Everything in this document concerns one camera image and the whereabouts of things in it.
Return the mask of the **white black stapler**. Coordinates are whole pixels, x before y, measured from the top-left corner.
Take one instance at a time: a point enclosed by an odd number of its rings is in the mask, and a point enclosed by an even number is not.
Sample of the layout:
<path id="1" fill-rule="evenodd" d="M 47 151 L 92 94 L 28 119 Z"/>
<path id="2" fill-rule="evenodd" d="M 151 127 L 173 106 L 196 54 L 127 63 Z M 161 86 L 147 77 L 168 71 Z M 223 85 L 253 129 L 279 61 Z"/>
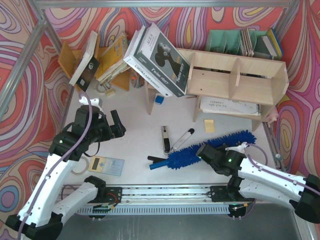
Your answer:
<path id="1" fill-rule="evenodd" d="M 163 152 L 165 155 L 168 155 L 171 150 L 171 144 L 170 144 L 167 126 L 161 127 L 161 136 L 162 136 Z"/>

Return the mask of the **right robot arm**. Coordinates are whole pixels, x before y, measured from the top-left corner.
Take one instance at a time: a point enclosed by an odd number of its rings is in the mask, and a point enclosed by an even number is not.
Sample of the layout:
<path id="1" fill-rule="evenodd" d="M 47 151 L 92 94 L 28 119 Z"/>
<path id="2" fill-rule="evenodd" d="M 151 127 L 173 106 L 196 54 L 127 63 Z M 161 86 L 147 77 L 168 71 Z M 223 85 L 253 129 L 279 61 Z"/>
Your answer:
<path id="1" fill-rule="evenodd" d="M 226 194 L 233 200 L 256 199 L 292 210 L 310 223 L 320 222 L 320 179 L 286 173 L 254 160 L 245 149 L 250 144 L 214 148 L 202 145 L 196 156 L 219 175 L 229 177 Z"/>

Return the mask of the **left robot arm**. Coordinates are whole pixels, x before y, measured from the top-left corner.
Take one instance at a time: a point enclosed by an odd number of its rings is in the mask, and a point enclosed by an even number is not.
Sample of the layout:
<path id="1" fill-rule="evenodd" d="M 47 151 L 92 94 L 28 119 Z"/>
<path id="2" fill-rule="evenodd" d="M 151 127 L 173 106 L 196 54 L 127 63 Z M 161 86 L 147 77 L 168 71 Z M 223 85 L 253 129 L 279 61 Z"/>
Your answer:
<path id="1" fill-rule="evenodd" d="M 112 110 L 114 124 L 96 106 L 83 105 L 77 109 L 74 122 L 57 134 L 49 148 L 46 165 L 31 196 L 17 214 L 9 215 L 5 224 L 31 240 L 55 240 L 64 224 L 83 205 L 120 203 L 120 193 L 112 193 L 106 182 L 96 176 L 87 177 L 70 195 L 57 202 L 63 183 L 89 146 L 125 135 L 118 112 Z"/>

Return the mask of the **blue microfiber duster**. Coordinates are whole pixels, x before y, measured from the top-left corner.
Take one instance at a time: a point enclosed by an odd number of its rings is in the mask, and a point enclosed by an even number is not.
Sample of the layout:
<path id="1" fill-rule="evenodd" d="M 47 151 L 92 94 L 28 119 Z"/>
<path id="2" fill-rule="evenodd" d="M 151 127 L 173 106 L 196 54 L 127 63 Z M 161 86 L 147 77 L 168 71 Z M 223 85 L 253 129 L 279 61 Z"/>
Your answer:
<path id="1" fill-rule="evenodd" d="M 204 160 L 208 164 L 218 163 L 224 158 L 226 148 L 237 147 L 243 142 L 254 144 L 257 138 L 249 130 L 223 135 L 217 138 L 209 139 L 198 144 L 192 144 L 188 147 L 174 151 L 167 158 L 149 156 L 153 163 L 149 165 L 150 170 L 161 167 L 178 170 Z"/>

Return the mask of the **white black utility knife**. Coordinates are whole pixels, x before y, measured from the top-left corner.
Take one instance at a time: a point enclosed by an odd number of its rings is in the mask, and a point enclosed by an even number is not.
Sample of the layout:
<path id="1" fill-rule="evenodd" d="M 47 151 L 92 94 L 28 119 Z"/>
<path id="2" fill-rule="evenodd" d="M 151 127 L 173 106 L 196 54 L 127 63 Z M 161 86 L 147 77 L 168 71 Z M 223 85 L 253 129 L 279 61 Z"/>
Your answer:
<path id="1" fill-rule="evenodd" d="M 183 134 L 171 147 L 170 149 L 170 153 L 175 152 L 176 150 L 178 150 L 184 142 L 186 142 L 190 136 L 195 132 L 195 130 L 193 128 L 190 128 L 185 134 Z"/>

